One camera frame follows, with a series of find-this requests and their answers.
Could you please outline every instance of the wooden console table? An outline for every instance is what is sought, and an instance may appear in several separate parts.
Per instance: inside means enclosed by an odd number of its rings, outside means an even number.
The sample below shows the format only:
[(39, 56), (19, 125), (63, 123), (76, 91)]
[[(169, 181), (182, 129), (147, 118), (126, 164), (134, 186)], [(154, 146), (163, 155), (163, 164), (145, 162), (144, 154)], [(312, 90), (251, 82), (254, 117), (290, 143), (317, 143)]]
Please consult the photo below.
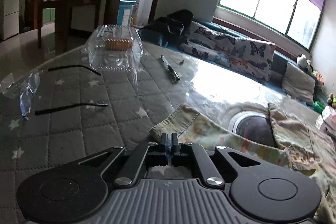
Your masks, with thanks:
[(67, 51), (68, 28), (71, 26), (71, 11), (73, 7), (95, 5), (94, 28), (98, 27), (101, 0), (47, 0), (41, 3), (38, 13), (38, 47), (42, 45), (42, 10), (56, 8), (55, 11), (55, 51), (60, 54)]

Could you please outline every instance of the quilted gray tablecloth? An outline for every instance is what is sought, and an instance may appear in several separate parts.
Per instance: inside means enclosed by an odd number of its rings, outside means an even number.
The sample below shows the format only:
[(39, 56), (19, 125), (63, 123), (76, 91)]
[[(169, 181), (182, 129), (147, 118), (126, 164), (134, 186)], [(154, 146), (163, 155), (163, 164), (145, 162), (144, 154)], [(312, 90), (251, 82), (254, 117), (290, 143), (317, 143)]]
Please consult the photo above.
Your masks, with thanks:
[[(126, 73), (98, 76), (83, 68), (41, 75), (33, 111), (79, 102), (108, 103), (106, 108), (78, 107), (53, 114), (20, 115), (18, 98), (1, 97), (0, 223), (23, 220), (15, 192), (28, 176), (114, 145), (133, 149), (152, 140), (151, 127), (181, 103), (188, 103), (215, 122), (227, 126), (227, 113), (258, 103), (279, 102), (282, 95), (244, 76), (179, 52), (144, 43), (137, 84)], [(160, 55), (179, 73), (172, 82)], [(80, 49), (68, 52), (39, 69), (59, 65), (88, 65)]]

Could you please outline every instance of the white refrigerator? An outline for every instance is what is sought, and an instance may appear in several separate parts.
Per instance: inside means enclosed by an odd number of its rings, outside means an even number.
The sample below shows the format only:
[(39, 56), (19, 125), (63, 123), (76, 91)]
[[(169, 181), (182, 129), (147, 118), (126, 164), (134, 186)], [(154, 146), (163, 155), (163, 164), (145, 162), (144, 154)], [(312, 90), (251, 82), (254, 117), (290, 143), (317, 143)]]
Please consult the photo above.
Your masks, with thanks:
[(3, 16), (0, 26), (2, 40), (19, 33), (19, 1), (3, 0)]

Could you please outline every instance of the clear plastic clamshell box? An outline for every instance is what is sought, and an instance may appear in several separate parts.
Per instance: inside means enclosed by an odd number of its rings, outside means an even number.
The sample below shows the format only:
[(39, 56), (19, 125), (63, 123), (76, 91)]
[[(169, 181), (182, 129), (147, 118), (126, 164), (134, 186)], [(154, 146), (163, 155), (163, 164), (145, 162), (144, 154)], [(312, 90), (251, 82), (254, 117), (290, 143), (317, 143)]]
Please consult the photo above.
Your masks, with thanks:
[(142, 57), (142, 41), (133, 27), (99, 26), (87, 40), (84, 50), (95, 70), (137, 71)]

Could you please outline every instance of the green bowl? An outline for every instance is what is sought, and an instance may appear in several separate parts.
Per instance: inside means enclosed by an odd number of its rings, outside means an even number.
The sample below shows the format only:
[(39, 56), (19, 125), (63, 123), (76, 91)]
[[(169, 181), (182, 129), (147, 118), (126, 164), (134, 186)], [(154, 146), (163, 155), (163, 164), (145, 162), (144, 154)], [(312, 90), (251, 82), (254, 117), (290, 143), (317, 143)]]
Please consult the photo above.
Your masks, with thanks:
[(314, 103), (314, 110), (317, 113), (322, 114), (323, 109), (324, 109), (324, 106), (319, 101), (315, 101), (315, 103)]

